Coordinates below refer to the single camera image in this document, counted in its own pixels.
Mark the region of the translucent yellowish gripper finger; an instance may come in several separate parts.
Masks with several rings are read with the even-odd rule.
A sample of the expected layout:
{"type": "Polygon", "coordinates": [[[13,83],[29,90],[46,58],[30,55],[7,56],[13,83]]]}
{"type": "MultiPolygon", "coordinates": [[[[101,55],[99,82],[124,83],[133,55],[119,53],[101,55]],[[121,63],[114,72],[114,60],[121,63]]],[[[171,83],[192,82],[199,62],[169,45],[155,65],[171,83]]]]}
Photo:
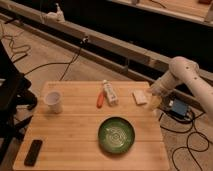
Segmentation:
{"type": "Polygon", "coordinates": [[[160,96],[152,96],[148,105],[148,109],[153,111],[159,107],[161,104],[162,98],[160,96]]]}

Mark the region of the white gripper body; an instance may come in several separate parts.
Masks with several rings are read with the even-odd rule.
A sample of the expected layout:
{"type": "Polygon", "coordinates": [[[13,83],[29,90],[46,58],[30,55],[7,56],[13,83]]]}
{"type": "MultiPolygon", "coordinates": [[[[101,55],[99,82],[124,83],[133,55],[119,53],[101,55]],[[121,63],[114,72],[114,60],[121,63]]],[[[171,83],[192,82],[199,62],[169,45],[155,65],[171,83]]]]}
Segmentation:
{"type": "Polygon", "coordinates": [[[171,89],[166,85],[166,82],[162,78],[158,78],[148,89],[148,92],[154,96],[165,97],[171,89]]]}

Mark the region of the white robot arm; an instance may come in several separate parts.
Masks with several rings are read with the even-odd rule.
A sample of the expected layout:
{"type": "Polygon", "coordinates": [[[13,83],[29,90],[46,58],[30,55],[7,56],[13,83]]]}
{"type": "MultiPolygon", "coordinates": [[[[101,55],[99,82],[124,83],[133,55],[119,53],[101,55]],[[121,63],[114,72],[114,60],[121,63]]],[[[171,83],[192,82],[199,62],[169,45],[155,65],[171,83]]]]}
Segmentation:
{"type": "Polygon", "coordinates": [[[199,65],[192,60],[181,56],[172,58],[168,70],[151,85],[149,92],[163,97],[180,84],[187,86],[213,121],[213,87],[200,77],[199,65]]]}

